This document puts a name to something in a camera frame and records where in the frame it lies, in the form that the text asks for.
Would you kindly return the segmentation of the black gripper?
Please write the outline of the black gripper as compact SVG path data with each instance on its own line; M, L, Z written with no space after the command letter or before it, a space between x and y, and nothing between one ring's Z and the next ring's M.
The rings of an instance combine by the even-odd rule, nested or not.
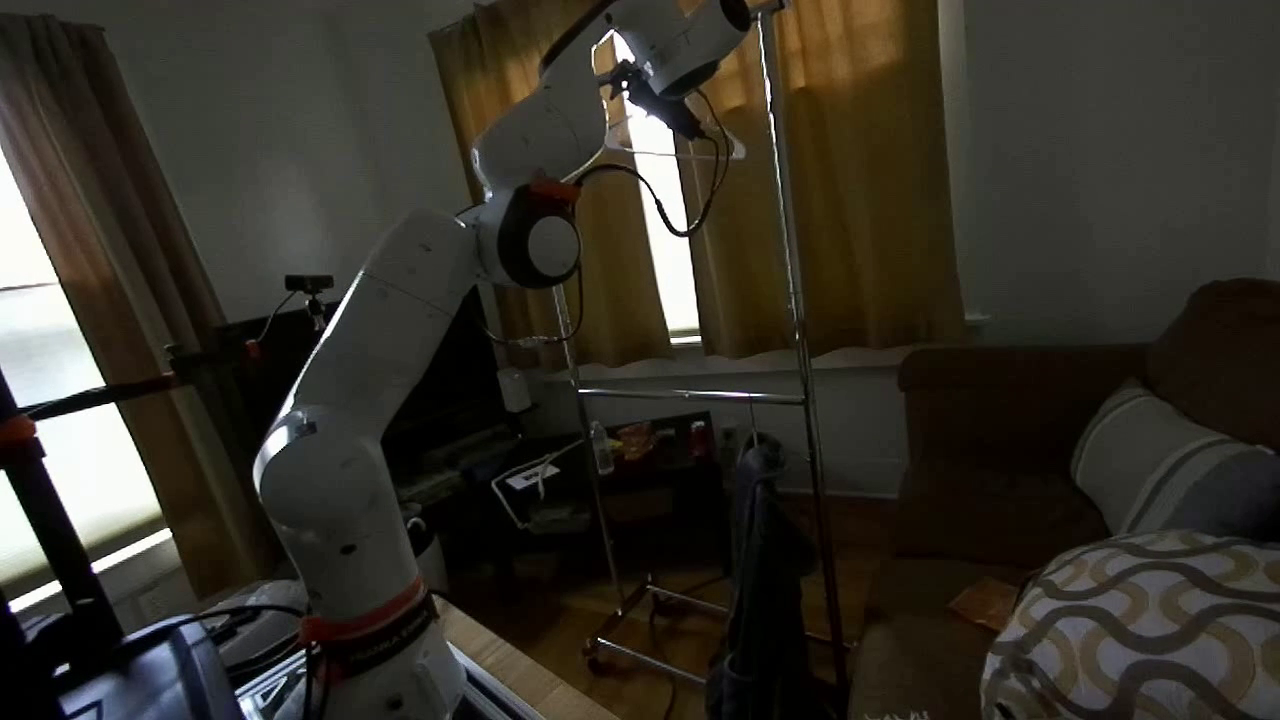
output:
M604 83L623 95L628 104L645 109L656 117L666 130L673 130L681 142L703 142L699 117L681 101L666 95L648 83L648 78L631 64L622 60L604 74Z

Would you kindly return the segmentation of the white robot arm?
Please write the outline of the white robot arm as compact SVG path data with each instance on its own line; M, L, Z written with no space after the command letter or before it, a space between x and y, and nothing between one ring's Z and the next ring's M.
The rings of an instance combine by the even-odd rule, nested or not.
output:
M471 143L483 201L416 211L347 285L255 460L255 497L308 593L325 720L450 720L465 672L412 554L383 433L477 285L558 289L579 266L577 184L604 151L600 95L692 136L687 95L740 47L749 0L600 0L539 83Z

